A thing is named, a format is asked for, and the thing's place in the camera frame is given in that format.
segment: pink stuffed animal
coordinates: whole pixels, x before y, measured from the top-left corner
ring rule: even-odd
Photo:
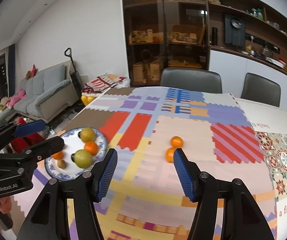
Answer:
[[[7,103],[7,107],[11,109],[15,103],[19,102],[21,99],[25,98],[26,92],[24,89],[20,89],[18,95],[14,95],[10,98],[10,101]]]

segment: dining table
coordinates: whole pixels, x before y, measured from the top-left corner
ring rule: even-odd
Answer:
[[[287,111],[235,98],[166,87],[111,88],[88,104],[57,135],[79,127],[104,134],[118,163],[108,193],[95,203],[106,240],[186,240],[197,203],[185,197],[173,163],[165,159],[173,136],[183,152],[216,179],[240,178],[274,238],[287,238]],[[34,187],[13,197],[21,224],[51,176],[38,163]],[[77,240],[68,200],[71,240]],[[220,239],[223,199],[214,240]]]

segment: blue and white plate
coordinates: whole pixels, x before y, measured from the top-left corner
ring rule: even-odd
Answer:
[[[82,169],[79,168],[71,160],[71,155],[77,150],[83,149],[85,146],[85,143],[82,142],[82,140],[78,137],[78,133],[83,128],[84,127],[75,128],[60,135],[60,137],[63,138],[65,143],[65,147],[62,150],[64,153],[63,160],[67,164],[65,169],[58,168],[57,160],[55,160],[54,158],[49,157],[45,159],[45,169],[52,178],[56,178],[60,181],[75,179],[84,171],[91,171],[95,163],[100,162],[104,159],[108,147],[107,139],[101,131],[92,128],[96,133],[95,143],[98,145],[98,153],[96,156],[93,156],[93,164],[87,169]]]

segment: sofa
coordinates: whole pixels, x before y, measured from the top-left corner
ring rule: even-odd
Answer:
[[[23,79],[16,92],[26,91],[26,97],[5,109],[0,114],[0,122],[21,114],[34,120],[42,119],[49,123],[61,111],[78,101],[78,95],[71,81],[69,71],[71,61],[46,68],[28,80]]]

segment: chair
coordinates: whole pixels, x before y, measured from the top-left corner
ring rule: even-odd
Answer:
[[[218,73],[194,69],[169,67],[163,70],[160,86],[184,90],[221,94],[221,78]]]
[[[247,73],[241,98],[279,107],[280,85],[262,76]]]

